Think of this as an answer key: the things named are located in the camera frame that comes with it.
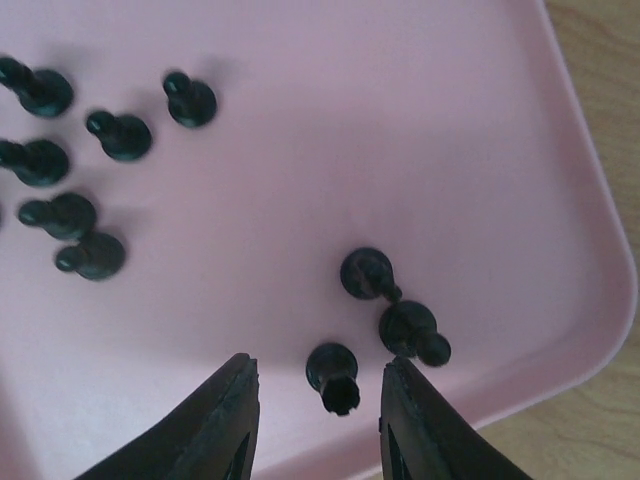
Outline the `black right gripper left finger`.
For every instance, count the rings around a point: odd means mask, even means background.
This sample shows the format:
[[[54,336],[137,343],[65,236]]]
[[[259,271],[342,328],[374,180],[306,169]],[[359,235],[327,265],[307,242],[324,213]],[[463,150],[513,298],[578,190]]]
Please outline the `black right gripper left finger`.
[[[237,353],[165,418],[81,479],[249,479],[260,416],[257,361]]]

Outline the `pink plastic tray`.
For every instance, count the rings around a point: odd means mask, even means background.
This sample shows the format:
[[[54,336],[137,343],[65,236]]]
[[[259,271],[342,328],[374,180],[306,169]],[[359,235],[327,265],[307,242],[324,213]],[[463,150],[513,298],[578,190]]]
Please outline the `pink plastic tray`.
[[[1,475],[71,479],[158,422],[233,354],[257,360],[256,479],[347,479],[380,463],[383,300],[354,249],[390,259],[435,314],[426,369],[481,427],[595,375],[633,323],[633,256],[541,1],[5,1],[1,51],[58,70],[55,119],[1,94],[1,135],[70,157],[57,185],[1,175]],[[170,71],[218,111],[170,116]],[[141,118],[133,162],[85,126]],[[111,278],[58,270],[18,208],[73,192],[126,250]],[[346,346],[360,403],[325,410],[305,366]]]

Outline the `black pawn chess piece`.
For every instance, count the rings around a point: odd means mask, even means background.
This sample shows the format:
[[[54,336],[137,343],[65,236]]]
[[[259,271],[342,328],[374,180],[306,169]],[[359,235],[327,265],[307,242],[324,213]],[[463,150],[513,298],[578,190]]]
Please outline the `black pawn chess piece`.
[[[17,219],[57,240],[78,240],[96,225],[97,211],[84,196],[67,192],[50,200],[24,202],[18,208]]]
[[[60,249],[54,258],[56,268],[66,273],[76,273],[90,281],[111,278],[123,266],[126,250],[114,236],[93,231],[76,244]]]
[[[105,110],[95,110],[87,116],[85,126],[98,139],[104,153],[116,161],[139,160],[153,144],[147,124],[132,114],[114,115]]]
[[[446,365],[452,348],[441,333],[432,311],[424,304],[403,300],[390,305],[381,315],[379,337],[392,354],[418,358],[429,367]]]
[[[199,128],[211,122],[218,103],[213,90],[204,82],[192,79],[184,72],[170,71],[162,87],[167,97],[170,116],[186,128]]]

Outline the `black rook chess piece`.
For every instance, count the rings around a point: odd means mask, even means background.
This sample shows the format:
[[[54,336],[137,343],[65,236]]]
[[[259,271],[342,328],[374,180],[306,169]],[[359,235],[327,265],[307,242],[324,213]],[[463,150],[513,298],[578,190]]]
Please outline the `black rook chess piece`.
[[[307,359],[305,374],[327,412],[347,416],[358,407],[358,363],[346,346],[335,342],[317,346]]]

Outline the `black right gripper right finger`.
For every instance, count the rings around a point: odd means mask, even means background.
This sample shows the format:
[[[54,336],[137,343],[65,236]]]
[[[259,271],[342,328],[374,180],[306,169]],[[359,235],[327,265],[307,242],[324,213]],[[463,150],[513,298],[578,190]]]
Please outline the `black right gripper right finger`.
[[[523,479],[408,359],[384,368],[379,419],[385,479]]]

